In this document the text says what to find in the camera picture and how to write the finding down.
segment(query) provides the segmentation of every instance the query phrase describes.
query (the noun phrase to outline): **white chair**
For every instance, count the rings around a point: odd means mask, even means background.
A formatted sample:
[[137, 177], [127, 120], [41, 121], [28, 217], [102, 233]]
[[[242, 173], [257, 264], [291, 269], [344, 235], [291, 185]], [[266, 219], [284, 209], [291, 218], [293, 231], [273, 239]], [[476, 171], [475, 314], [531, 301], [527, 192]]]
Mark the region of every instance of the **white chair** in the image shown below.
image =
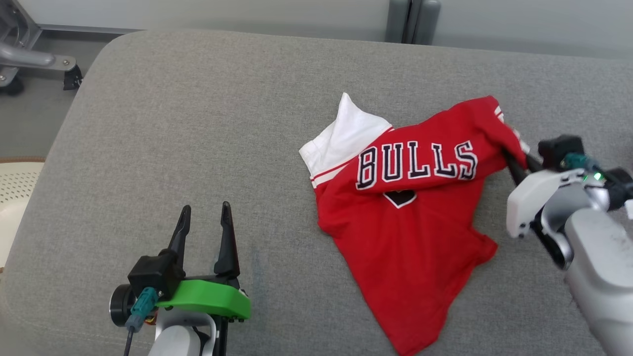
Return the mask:
[[38, 157], [0, 160], [0, 272], [43, 166]]

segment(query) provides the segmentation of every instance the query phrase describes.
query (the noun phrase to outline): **white wall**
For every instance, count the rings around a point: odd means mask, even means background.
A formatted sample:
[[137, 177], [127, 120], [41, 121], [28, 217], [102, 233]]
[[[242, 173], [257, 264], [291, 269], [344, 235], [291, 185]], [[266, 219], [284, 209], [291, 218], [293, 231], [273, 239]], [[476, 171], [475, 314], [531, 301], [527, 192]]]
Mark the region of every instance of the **white wall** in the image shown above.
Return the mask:
[[38, 24], [383, 41], [389, 0], [19, 0]]
[[441, 0], [434, 45], [633, 58], [631, 0]]

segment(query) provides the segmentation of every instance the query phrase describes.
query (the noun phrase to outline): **gray upholstery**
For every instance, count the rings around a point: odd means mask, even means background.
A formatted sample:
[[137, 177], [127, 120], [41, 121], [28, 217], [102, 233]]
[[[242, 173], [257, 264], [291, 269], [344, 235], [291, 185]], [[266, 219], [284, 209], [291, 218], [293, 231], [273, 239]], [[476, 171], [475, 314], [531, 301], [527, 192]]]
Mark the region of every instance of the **gray upholstery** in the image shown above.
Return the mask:
[[[228, 200], [253, 301], [253, 318], [230, 328], [229, 355], [393, 354], [317, 226], [298, 154], [333, 121], [342, 92], [396, 127], [492, 94], [532, 147], [581, 134], [605, 166], [630, 167], [632, 83], [633, 65], [585, 58], [232, 32], [125, 35], [95, 61], [53, 145], [2, 275], [0, 319], [38, 355], [122, 353], [126, 333], [108, 316], [115, 286], [139, 256], [167, 244], [185, 204], [185, 269], [209, 273]], [[506, 236], [511, 189], [506, 172], [488, 180], [475, 225], [499, 250], [421, 354], [601, 355], [537, 240]], [[145, 327], [132, 354], [146, 355], [152, 340]]]

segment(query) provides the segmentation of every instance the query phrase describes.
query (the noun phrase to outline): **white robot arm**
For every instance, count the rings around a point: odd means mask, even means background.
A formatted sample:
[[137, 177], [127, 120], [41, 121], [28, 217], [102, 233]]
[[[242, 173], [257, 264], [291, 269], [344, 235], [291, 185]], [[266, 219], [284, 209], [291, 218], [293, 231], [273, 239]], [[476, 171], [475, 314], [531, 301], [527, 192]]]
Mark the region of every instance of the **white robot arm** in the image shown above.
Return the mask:
[[608, 355], [633, 355], [633, 240], [607, 214], [633, 198], [633, 179], [620, 168], [600, 170], [579, 137], [542, 141], [539, 153], [545, 169], [528, 156], [536, 172], [527, 177], [506, 156], [518, 184], [508, 198], [507, 230], [513, 238], [537, 235]]
[[[179, 308], [158, 310], [156, 339], [148, 356], [213, 356], [213, 348], [219, 334], [213, 318], [204, 313]], [[207, 340], [194, 327], [210, 327]]]

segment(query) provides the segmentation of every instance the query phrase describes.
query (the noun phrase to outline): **basketball jersey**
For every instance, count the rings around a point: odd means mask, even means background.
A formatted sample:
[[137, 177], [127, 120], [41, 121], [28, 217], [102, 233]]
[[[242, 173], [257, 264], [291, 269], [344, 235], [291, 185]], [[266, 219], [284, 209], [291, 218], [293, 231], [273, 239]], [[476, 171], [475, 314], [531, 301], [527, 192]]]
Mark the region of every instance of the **basketball jersey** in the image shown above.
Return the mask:
[[299, 151], [331, 235], [400, 355], [437, 339], [448, 308], [497, 245], [472, 227], [484, 179], [525, 166], [492, 96], [394, 129], [344, 93], [336, 120]]

